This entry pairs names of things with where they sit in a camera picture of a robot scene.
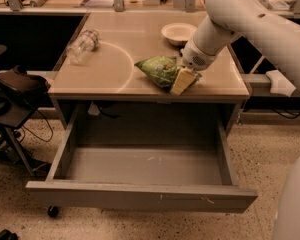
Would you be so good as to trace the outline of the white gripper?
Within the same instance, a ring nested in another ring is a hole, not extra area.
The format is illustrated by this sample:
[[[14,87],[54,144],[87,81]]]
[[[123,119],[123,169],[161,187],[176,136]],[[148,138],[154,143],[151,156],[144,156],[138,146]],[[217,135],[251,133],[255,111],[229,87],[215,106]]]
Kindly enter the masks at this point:
[[[186,67],[179,70],[176,79],[170,89],[170,93],[180,95],[191,84],[197,81],[197,73],[194,71],[206,70],[217,58],[220,48],[214,44],[204,44],[200,47],[191,37],[181,50],[182,61]]]

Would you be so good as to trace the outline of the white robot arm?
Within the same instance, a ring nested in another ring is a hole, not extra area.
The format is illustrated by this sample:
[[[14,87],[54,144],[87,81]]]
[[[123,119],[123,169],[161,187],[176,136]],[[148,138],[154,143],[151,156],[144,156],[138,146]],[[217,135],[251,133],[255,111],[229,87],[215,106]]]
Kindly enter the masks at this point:
[[[300,25],[278,16],[259,0],[205,0],[207,15],[182,50],[182,62],[207,69],[219,52],[245,37],[300,91]]]

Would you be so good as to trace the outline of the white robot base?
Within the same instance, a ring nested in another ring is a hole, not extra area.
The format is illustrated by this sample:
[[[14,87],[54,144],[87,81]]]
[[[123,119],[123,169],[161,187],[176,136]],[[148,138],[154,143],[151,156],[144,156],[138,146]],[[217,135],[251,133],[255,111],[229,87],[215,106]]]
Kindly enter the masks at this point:
[[[268,71],[266,76],[270,79],[270,92],[272,94],[291,97],[296,90],[296,87],[279,70]]]

